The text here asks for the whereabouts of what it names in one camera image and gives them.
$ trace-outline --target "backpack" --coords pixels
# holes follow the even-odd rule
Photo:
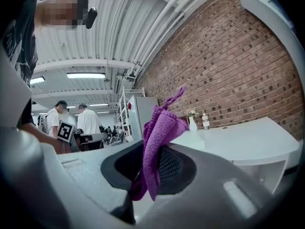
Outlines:
[[[46,114],[41,114],[40,115],[39,129],[42,132],[48,134],[47,115]]]

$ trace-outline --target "white shelving rack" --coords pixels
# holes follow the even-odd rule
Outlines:
[[[129,124],[129,115],[128,115],[128,102],[132,96],[145,97],[144,87],[140,90],[130,89],[126,90],[123,86],[123,93],[118,102],[118,108],[116,111],[116,117],[118,120],[118,125],[122,127],[126,140],[130,140],[132,138],[132,133],[130,132],[130,124]]]

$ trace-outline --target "white desk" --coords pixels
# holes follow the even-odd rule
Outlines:
[[[299,143],[268,117],[228,127],[185,132],[172,143],[221,156],[274,192]]]

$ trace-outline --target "white corrugated ceiling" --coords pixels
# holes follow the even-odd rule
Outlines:
[[[123,77],[134,81],[177,27],[205,0],[89,0],[98,16],[91,29],[44,28],[35,33],[38,62],[33,100],[51,108],[59,100],[69,105],[109,103],[119,99]],[[68,79],[66,73],[106,73],[110,80]],[[115,77],[119,80],[115,92]]]

